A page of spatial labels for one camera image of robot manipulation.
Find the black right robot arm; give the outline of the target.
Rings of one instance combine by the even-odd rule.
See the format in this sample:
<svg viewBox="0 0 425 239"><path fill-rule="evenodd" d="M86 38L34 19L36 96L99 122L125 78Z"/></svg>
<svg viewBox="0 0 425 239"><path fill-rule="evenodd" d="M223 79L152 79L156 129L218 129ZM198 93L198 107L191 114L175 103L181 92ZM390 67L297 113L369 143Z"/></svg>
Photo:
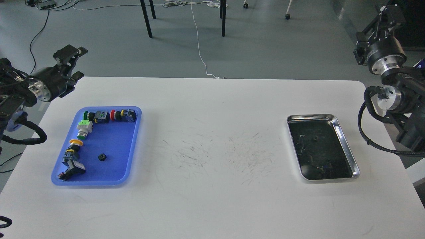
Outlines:
<svg viewBox="0 0 425 239"><path fill-rule="evenodd" d="M356 33L353 51L358 65L381 77L383 86L367 87L363 94L357 125L360 135L368 145L398 156L424 157L425 139L425 88L424 61L413 67L404 67L407 60L395 30L406 23L402 9L395 0L377 7L377 16ZM362 129L364 110L384 124L398 130L396 142L408 151L384 148L366 136Z"/></svg>

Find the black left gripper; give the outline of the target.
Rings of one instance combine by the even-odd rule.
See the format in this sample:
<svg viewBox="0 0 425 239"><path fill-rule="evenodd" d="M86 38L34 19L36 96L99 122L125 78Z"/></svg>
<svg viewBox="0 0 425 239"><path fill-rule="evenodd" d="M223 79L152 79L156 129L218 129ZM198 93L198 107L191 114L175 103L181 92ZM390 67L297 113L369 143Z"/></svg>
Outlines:
<svg viewBox="0 0 425 239"><path fill-rule="evenodd" d="M65 97L75 90L76 83L85 74L78 71L72 74L76 61L88 53L85 47L67 45L53 54L56 66L44 67L29 76L28 89L37 100L50 102L57 97Z"/></svg>

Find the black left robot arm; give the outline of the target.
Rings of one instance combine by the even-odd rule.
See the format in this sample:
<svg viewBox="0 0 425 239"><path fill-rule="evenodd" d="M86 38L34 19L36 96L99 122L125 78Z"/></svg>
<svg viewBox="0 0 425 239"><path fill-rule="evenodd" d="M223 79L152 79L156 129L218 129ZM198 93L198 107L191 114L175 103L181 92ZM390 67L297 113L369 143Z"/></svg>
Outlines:
<svg viewBox="0 0 425 239"><path fill-rule="evenodd" d="M33 74L14 68L11 62L1 59L1 141L14 145L38 145L47 140L47 135L37 124L27 119L21 107L33 107L38 101L51 102L57 97L65 97L74 91L78 80L84 77L81 72L72 73L76 61L88 53L84 47L67 45L54 53L56 64L45 67ZM23 125L38 134L38 138L13 139L4 134L12 126Z"/></svg>

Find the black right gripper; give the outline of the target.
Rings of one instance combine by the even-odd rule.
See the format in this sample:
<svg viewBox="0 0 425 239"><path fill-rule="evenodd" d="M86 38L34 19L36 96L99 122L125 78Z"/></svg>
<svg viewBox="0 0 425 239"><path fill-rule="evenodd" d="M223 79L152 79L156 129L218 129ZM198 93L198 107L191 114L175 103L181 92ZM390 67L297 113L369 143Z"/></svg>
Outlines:
<svg viewBox="0 0 425 239"><path fill-rule="evenodd" d="M400 42L392 35L405 23L402 9L397 4L378 9L376 17L361 32L357 32L353 51L357 64L367 65L374 75L401 68L407 56Z"/></svg>

